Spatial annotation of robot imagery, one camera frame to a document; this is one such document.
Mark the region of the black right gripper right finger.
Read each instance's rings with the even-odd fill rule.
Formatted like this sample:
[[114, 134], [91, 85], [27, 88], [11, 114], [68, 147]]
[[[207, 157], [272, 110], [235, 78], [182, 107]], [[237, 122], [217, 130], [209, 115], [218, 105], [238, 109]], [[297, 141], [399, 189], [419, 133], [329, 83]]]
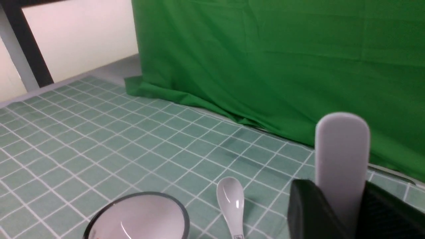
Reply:
[[425, 215], [381, 187], [366, 182], [357, 239], [423, 239]]

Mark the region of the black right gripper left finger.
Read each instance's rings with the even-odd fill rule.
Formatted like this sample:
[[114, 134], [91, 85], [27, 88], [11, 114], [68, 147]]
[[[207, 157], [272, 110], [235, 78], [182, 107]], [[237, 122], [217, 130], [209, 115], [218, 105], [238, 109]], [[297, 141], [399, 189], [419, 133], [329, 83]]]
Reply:
[[322, 191], [311, 180], [291, 182], [288, 229], [292, 239], [348, 239]]

